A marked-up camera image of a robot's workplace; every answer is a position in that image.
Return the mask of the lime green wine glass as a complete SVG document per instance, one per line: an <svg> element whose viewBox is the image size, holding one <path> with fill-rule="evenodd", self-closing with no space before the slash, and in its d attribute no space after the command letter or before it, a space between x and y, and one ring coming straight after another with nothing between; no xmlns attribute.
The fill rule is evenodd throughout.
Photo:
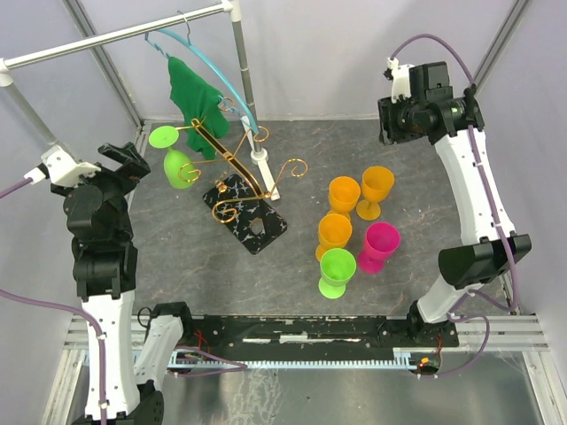
<svg viewBox="0 0 567 425"><path fill-rule="evenodd" d="M188 189L198 174L194 174L195 167L190 157L174 148L179 138L179 130L173 126L161 126L154 129L149 136L151 147L165 150L163 168L169 184L175 189Z"/></svg>

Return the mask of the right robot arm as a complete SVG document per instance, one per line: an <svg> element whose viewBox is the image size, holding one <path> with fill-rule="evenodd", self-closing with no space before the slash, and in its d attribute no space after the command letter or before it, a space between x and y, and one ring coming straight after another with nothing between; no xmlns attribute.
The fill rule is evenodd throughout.
<svg viewBox="0 0 567 425"><path fill-rule="evenodd" d="M183 129L217 150L210 161L165 168L181 131L155 128L129 210L136 308L179 303L207 336L232 314L330 314L382 340L448 340L460 307L532 243L499 199L475 88L455 96L442 62L409 79L405 100L379 101L379 121L262 129L276 142L266 188L202 118Z"/></svg>

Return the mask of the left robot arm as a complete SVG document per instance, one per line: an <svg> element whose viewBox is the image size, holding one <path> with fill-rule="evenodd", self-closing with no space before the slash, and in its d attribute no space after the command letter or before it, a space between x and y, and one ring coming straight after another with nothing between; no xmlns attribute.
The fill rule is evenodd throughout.
<svg viewBox="0 0 567 425"><path fill-rule="evenodd" d="M161 424L167 366L177 345L190 343L195 324L184 302L155 305L139 355L133 353L132 312L138 250L127 194L150 172L133 143L106 143L99 153L119 163L64 189L66 226L73 236L73 278L88 327L89 395L80 424Z"/></svg>

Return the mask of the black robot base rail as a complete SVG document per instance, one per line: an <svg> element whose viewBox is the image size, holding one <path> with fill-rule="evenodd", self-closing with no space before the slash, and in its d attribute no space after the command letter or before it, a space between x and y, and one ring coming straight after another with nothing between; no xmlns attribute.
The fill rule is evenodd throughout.
<svg viewBox="0 0 567 425"><path fill-rule="evenodd" d="M205 315L183 341L235 361L391 360L395 348L459 345L450 322L417 326L386 316Z"/></svg>

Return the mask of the silver white clothes rail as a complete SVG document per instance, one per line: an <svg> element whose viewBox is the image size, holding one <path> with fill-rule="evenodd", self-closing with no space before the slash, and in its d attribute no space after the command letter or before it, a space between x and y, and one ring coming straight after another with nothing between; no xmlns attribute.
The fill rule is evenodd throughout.
<svg viewBox="0 0 567 425"><path fill-rule="evenodd" d="M14 80L10 74L12 69L29 66L83 50L96 49L109 43L115 43L134 36L144 35L146 33L172 27L183 22L189 23L191 20L201 19L219 13L228 14L232 24L245 96L245 100L240 104L247 114L247 117L243 119L243 126L246 129L252 129L252 124L257 120L257 116L252 92L252 80L246 56L244 33L242 29L242 13L238 1L219 1L217 4L209 5L195 11L178 12L176 15L171 17L157 19L151 22L117 29L102 34L92 31L87 37L77 42L70 42L61 46L40 50L35 53L28 53L16 58L3 58L1 60L1 83L4 87L11 89L16 93L16 104L26 115L30 123L37 129L43 140L45 140L45 142L49 145L57 144L58 138L49 130L47 125L39 117L25 97L17 91Z"/></svg>

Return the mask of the gold wine glass rack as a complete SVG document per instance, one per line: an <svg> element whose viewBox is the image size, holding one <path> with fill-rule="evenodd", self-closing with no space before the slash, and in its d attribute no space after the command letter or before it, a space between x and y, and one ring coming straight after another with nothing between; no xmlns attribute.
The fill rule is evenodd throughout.
<svg viewBox="0 0 567 425"><path fill-rule="evenodd" d="M215 188L204 195L211 207L213 218L230 230L231 234L255 255L282 236L288 229L287 221L268 201L278 191L285 172L294 178L305 176L308 164L301 158L284 162L277 176L269 176L260 183L252 171L237 157L237 152L227 148L206 129L206 120L193 118L189 128L194 129L220 155L234 171L227 178L220 178Z"/></svg>

